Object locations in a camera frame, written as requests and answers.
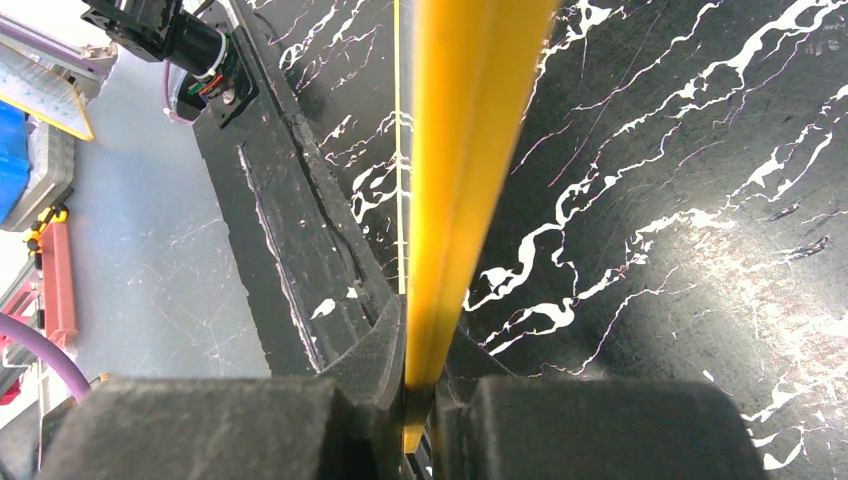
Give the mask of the yellow-framed whiteboard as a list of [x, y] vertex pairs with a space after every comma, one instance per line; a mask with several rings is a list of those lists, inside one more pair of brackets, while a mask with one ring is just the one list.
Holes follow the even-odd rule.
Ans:
[[420, 1], [412, 58], [402, 450], [420, 444], [555, 1]]

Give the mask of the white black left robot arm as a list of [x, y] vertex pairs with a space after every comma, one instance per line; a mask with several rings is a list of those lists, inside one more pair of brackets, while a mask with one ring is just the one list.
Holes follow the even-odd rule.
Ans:
[[88, 1], [82, 14], [123, 49], [165, 65], [165, 113], [193, 122], [209, 110], [220, 128], [259, 92], [249, 67], [247, 31], [220, 1], [195, 12], [182, 1]]

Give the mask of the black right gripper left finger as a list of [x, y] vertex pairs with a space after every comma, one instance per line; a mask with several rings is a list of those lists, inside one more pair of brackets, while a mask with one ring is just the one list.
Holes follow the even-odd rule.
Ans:
[[406, 301], [312, 377], [107, 381], [62, 422], [43, 479], [397, 479]]

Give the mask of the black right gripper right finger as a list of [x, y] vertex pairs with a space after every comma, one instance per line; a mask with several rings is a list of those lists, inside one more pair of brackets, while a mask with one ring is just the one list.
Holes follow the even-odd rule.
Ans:
[[431, 416], [437, 479], [762, 479], [741, 415], [703, 383], [514, 375], [457, 331]]

